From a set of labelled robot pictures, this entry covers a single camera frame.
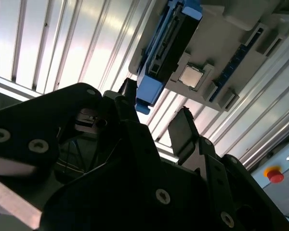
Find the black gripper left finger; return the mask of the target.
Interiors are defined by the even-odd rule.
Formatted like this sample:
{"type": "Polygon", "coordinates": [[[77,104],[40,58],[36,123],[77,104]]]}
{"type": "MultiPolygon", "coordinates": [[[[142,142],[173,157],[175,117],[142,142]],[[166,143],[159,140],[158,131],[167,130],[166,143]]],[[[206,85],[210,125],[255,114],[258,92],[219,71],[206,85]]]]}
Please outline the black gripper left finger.
{"type": "Polygon", "coordinates": [[[84,133],[98,138],[89,172],[110,161],[121,141],[153,141],[139,122],[136,91],[130,79],[118,92],[105,93],[77,83],[1,109],[0,208],[45,208],[67,185],[53,172],[61,145],[84,133]]]}

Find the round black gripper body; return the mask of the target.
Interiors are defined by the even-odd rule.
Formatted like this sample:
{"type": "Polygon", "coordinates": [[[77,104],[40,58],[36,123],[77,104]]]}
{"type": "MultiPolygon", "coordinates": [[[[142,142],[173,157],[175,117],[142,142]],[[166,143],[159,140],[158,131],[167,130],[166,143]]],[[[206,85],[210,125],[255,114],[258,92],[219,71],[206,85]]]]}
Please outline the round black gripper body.
{"type": "Polygon", "coordinates": [[[212,145],[192,146],[187,170],[160,159],[152,140],[121,141],[111,160],[59,189],[42,231],[191,231],[219,227],[214,190],[222,164],[212,145]]]}

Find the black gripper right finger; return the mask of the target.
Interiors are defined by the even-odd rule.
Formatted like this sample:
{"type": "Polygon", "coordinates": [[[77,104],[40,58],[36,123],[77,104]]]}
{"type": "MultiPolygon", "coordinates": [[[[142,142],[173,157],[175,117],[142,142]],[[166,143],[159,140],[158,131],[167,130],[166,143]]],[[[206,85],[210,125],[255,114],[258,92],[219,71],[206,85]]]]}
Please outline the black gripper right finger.
{"type": "Polygon", "coordinates": [[[289,231],[289,221],[234,156],[219,157],[188,108],[168,126],[178,165],[187,170],[180,224],[193,231],[289,231]]]}

